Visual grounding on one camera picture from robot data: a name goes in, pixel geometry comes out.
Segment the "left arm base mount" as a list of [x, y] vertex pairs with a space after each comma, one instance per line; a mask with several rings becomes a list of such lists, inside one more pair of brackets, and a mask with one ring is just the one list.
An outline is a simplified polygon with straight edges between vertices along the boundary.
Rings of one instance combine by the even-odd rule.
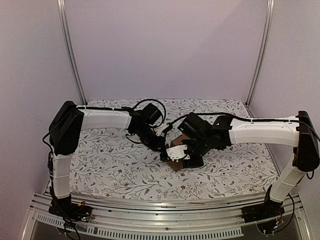
[[52, 197], [48, 212], [52, 215], [65, 218], [72, 222], [87, 222], [92, 218], [92, 207], [86, 205], [84, 201], [72, 203], [71, 195], [58, 199]]

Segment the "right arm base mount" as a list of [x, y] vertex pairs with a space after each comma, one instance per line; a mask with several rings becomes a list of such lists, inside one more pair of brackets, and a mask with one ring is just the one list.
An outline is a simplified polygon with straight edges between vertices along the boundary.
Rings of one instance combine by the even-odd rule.
[[272, 185], [267, 189], [263, 203], [245, 206], [241, 209], [241, 217], [245, 223], [276, 217], [285, 213], [283, 202], [271, 200]]

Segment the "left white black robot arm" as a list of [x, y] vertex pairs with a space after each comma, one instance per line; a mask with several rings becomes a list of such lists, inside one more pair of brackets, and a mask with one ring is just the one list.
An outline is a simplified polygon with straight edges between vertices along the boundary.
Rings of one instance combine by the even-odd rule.
[[164, 138], [156, 133], [154, 123], [165, 117], [152, 103], [143, 109], [134, 107], [90, 107], [66, 101], [49, 125], [42, 138], [49, 149], [48, 169], [55, 209], [63, 216], [74, 213], [74, 205], [66, 200], [70, 196], [69, 177], [73, 153], [78, 148], [80, 134], [90, 129], [125, 129], [138, 136], [140, 142], [154, 152], [165, 147]]

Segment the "brown cardboard box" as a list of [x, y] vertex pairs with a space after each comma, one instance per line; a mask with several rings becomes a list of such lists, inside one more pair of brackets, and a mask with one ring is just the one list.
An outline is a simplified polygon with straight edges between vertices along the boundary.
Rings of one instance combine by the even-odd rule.
[[192, 158], [190, 154], [187, 153], [187, 143], [189, 140], [190, 138], [187, 135], [180, 134], [171, 141], [169, 148], [166, 150], [169, 158], [167, 164], [174, 172], [190, 167], [190, 161]]

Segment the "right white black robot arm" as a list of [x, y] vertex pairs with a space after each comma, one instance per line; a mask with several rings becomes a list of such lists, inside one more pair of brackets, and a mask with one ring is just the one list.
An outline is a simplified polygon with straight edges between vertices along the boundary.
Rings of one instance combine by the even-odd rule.
[[187, 136], [178, 145], [182, 157], [200, 157], [212, 149], [248, 143], [292, 147], [292, 159], [269, 188], [267, 200], [258, 208], [262, 218], [274, 214], [278, 203], [284, 201], [307, 173], [320, 165], [318, 136], [306, 111], [285, 118], [242, 118], [218, 113], [213, 124], [200, 116], [192, 112], [178, 126]]

